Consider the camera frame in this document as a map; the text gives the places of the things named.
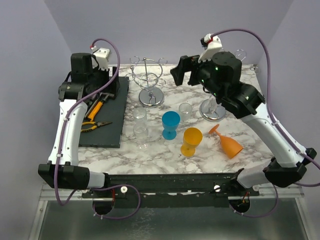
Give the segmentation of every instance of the tool mat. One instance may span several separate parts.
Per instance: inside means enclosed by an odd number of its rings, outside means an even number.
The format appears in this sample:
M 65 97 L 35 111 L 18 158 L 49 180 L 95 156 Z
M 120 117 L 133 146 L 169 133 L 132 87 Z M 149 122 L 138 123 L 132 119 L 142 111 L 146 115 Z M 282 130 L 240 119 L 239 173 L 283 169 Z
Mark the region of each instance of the tool mat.
M 119 92 L 115 99 L 108 99 L 96 114 L 95 122 L 112 122 L 90 132 L 80 134 L 79 147 L 120 148 L 122 128 L 127 104 L 129 79 L 119 77 Z

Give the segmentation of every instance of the marble surface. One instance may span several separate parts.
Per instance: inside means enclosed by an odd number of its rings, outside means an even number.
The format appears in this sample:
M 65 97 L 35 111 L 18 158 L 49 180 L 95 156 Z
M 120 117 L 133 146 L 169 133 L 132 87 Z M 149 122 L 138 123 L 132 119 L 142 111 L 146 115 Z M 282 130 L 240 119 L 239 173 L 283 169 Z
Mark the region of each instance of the marble surface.
M 121 147 L 116 148 L 79 148 L 79 165 L 88 167 L 90 171 L 109 174 L 191 174 L 191 173 L 232 173 L 240 168 L 250 168 L 270 160 L 272 153 L 261 139 L 241 120 L 231 113 L 219 122 L 218 128 L 222 135 L 237 140 L 244 149 L 233 159 L 229 159 L 222 151 L 220 139 L 209 135 L 208 131 L 215 122 L 204 120 L 199 113 L 201 102 L 209 97 L 202 87 L 188 86 L 189 74 L 184 77 L 182 86 L 176 86 L 170 74 L 173 65 L 163 66 L 163 75 L 158 83 L 165 95 L 164 103 L 157 108 L 146 109 L 149 136 L 146 139 L 148 147 L 139 149 L 134 137 L 133 110 L 140 107 L 138 95 L 140 87 L 130 82 L 129 94 L 125 110 L 125 120 L 122 130 Z M 243 66 L 245 73 L 253 73 L 250 66 Z M 144 66 L 136 69 L 137 73 L 144 71 Z M 148 65 L 148 71 L 160 73 L 158 66 Z M 130 73 L 130 66 L 120 68 L 120 76 Z M 243 74 L 241 81 L 260 89 L 255 75 Z M 162 137 L 162 115 L 167 111 L 178 111 L 181 103 L 192 105 L 192 117 L 181 122 L 177 129 L 177 137 L 168 141 Z M 195 127 L 201 130 L 203 139 L 196 148 L 193 157 L 186 158 L 180 152 L 183 134 L 187 128 Z

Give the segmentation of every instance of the pliers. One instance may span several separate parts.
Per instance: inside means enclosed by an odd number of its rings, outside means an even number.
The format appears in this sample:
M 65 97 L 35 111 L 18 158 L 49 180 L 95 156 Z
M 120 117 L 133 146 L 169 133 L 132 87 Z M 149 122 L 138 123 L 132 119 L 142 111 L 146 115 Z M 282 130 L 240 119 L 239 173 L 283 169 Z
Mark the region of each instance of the pliers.
M 100 128 L 105 125 L 112 124 L 111 121 L 85 121 L 82 123 L 82 126 L 84 125 L 93 125 L 92 127 L 81 129 L 81 133 L 89 133 L 97 128 Z

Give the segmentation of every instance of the blue cup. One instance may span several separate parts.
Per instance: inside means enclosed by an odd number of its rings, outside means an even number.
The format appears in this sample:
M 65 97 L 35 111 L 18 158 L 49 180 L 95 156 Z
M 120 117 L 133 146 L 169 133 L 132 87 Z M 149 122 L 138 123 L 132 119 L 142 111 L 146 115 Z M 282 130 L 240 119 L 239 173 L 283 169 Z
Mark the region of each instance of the blue cup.
M 180 116 L 175 111 L 167 111 L 162 116 L 162 126 L 164 130 L 162 131 L 162 136 L 166 140 L 173 140 L 177 136 L 176 129 L 180 123 Z

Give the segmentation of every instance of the gray backdrop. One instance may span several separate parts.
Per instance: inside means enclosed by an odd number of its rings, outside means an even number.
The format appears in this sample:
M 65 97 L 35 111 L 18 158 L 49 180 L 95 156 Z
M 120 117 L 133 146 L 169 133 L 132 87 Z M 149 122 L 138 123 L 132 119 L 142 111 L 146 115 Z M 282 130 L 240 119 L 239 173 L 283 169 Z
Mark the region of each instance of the gray backdrop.
M 246 28 L 268 43 L 292 0 L 44 0 L 72 52 L 88 51 L 95 38 L 116 43 L 122 63 L 137 55 L 178 62 L 202 52 L 200 38 Z M 246 33 L 221 36 L 224 47 L 247 51 L 258 63 L 261 47 Z
M 71 52 L 42 0 L 0 7 L 0 239 L 25 240 L 59 117 Z
M 317 150 L 320 159 L 320 1 L 295 0 L 272 38 L 268 49 L 271 57 L 271 99 L 273 113 L 301 144 Z M 266 61 L 259 63 L 258 76 L 266 92 Z M 320 172 L 312 164 L 303 183 L 320 182 Z M 316 226 L 320 220 L 320 187 L 307 188 L 309 213 Z

